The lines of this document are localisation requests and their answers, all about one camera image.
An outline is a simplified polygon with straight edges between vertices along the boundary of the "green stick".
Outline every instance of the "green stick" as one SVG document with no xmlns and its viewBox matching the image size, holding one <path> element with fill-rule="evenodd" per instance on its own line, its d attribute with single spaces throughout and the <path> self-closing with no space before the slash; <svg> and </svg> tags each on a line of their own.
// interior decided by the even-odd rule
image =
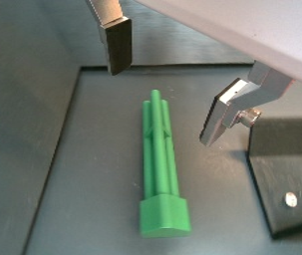
<svg viewBox="0 0 302 255">
<path fill-rule="evenodd" d="M 179 197 L 167 102 L 159 91 L 143 103 L 144 200 L 140 206 L 143 237 L 189 233 L 185 200 Z"/>
</svg>

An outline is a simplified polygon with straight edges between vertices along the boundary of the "screw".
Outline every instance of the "screw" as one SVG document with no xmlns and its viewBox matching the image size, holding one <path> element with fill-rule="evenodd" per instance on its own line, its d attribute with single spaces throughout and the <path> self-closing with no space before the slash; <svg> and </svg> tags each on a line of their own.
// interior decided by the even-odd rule
<svg viewBox="0 0 302 255">
<path fill-rule="evenodd" d="M 239 122 L 246 127 L 251 128 L 259 116 L 260 116 L 260 110 L 255 108 L 250 108 L 239 113 Z"/>
<path fill-rule="evenodd" d="M 296 197 L 292 192 L 284 194 L 284 203 L 291 208 L 296 206 Z"/>
</svg>

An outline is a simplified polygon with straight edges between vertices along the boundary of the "green toy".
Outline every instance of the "green toy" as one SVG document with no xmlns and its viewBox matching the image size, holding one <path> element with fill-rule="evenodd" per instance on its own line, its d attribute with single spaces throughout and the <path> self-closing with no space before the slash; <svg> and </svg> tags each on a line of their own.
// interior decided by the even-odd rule
<svg viewBox="0 0 302 255">
<path fill-rule="evenodd" d="M 141 236 L 176 237 L 189 233 L 185 200 L 179 197 L 167 101 L 151 91 L 143 104 L 144 200 Z"/>
</svg>

